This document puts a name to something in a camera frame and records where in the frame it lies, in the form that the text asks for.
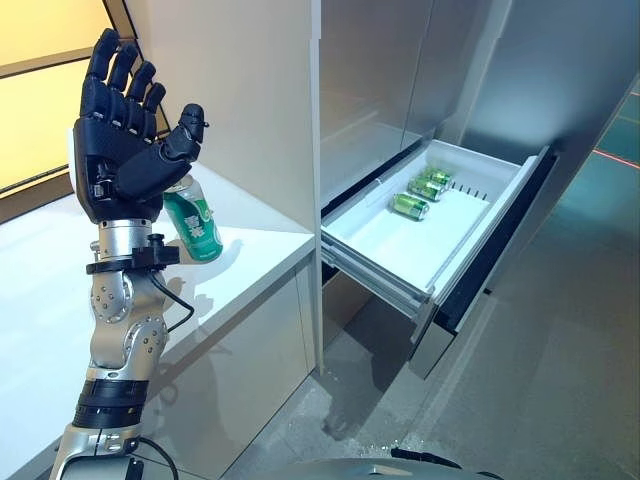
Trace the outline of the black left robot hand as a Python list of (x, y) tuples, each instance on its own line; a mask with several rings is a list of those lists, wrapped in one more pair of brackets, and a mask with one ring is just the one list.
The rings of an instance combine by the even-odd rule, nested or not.
[(73, 126), (75, 192), (94, 224), (155, 221), (163, 193), (181, 180), (199, 156), (208, 124), (190, 103), (161, 138), (156, 112), (166, 90), (153, 80), (154, 65), (133, 66), (134, 44), (110, 28), (97, 40), (82, 84)]

